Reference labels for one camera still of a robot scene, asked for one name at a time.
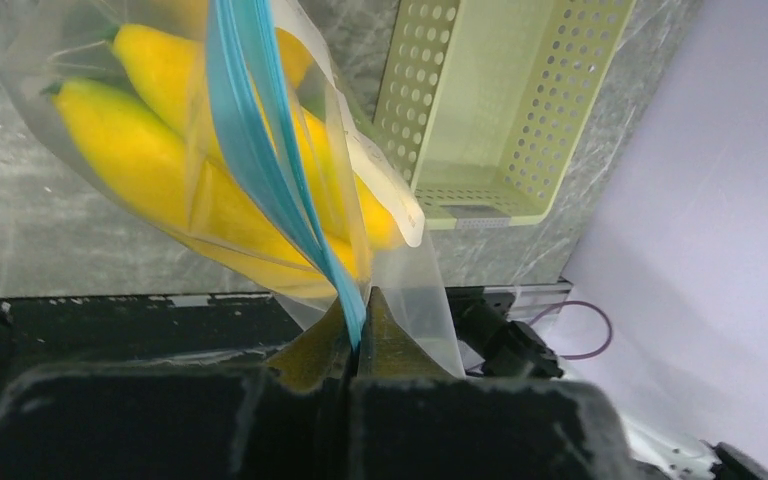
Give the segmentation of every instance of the white wall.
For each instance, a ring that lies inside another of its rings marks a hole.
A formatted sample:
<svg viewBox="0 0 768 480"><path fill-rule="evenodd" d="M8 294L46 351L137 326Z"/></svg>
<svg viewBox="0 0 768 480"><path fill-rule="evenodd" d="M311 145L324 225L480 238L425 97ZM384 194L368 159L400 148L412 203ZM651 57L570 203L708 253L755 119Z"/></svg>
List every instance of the white wall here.
<svg viewBox="0 0 768 480"><path fill-rule="evenodd" d="M706 0L564 276L620 332L585 374L768 467L768 2ZM549 341L601 335L568 309Z"/></svg>

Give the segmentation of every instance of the green plastic basket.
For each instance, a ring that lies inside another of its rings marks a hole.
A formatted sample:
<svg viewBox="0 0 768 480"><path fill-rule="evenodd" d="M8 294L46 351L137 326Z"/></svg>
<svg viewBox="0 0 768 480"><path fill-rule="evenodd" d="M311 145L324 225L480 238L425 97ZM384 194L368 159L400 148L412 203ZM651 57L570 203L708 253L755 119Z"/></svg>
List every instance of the green plastic basket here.
<svg viewBox="0 0 768 480"><path fill-rule="evenodd" d="M375 114L434 229L542 221L634 0L402 0Z"/></svg>

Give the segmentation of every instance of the gray marble wall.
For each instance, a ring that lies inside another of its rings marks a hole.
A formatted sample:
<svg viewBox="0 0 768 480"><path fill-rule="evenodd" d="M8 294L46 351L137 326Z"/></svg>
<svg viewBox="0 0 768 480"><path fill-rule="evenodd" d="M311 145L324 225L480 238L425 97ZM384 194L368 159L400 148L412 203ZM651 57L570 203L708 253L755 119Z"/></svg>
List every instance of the gray marble wall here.
<svg viewBox="0 0 768 480"><path fill-rule="evenodd" d="M0 45L34 0L0 0ZM370 113L397 0L303 0ZM540 225L434 232L449 285L553 283L699 0L638 0L572 166ZM0 90L0 297L255 288L113 206L30 135Z"/></svg>

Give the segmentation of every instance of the yellow banana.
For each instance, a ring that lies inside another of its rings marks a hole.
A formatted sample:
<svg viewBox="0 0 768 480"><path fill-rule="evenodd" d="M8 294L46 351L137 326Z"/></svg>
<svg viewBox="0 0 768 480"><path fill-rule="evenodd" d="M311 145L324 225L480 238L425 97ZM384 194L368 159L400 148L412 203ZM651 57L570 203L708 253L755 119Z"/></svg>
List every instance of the yellow banana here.
<svg viewBox="0 0 768 480"><path fill-rule="evenodd" d="M207 30L209 0L151 0L159 10L171 17L185 37L203 41ZM294 89L299 88L313 65L313 56L304 44L287 31L276 28L275 37L281 50L284 74Z"/></svg>
<svg viewBox="0 0 768 480"><path fill-rule="evenodd" d="M160 118L224 165L204 85L203 45L136 24L122 25L111 42L134 89ZM347 240L348 221L325 124L307 110L293 116L299 150L317 214L325 231ZM310 135L308 143L304 129ZM356 175L355 189L370 245L389 249L403 243L390 213Z"/></svg>
<svg viewBox="0 0 768 480"><path fill-rule="evenodd" d="M266 288L307 298L334 293L225 172L210 162L188 168L184 142L135 97L75 78L50 99L78 151L135 213ZM334 238L329 244L357 278L351 247Z"/></svg>

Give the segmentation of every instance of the plastic bag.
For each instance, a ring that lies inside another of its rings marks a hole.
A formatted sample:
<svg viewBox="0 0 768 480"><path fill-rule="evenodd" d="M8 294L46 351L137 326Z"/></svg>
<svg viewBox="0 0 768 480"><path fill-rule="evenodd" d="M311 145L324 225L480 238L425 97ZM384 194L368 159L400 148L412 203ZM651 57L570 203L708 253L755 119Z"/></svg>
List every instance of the plastic bag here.
<svg viewBox="0 0 768 480"><path fill-rule="evenodd" d="M397 321L437 325L422 335L450 348L426 350L460 374L421 209L335 70L295 0L41 0L0 80L95 188L303 326L339 293L357 341L375 264Z"/></svg>

